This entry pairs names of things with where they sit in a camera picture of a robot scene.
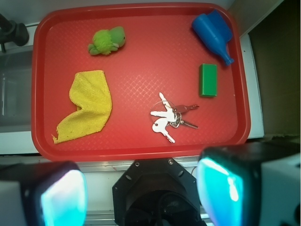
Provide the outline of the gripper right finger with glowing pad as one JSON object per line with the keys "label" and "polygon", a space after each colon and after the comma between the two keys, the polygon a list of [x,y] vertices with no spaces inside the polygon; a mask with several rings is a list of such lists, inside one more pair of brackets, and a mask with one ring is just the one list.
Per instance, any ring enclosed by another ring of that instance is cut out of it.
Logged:
{"label": "gripper right finger with glowing pad", "polygon": [[196,171],[201,205],[216,226],[298,226],[300,166],[298,143],[208,147]]}

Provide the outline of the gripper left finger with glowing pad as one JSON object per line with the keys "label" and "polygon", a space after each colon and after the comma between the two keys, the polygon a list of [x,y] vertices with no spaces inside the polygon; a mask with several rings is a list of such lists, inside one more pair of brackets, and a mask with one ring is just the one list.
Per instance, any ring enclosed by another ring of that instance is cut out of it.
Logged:
{"label": "gripper left finger with glowing pad", "polygon": [[87,182],[72,161],[0,166],[2,226],[82,226]]}

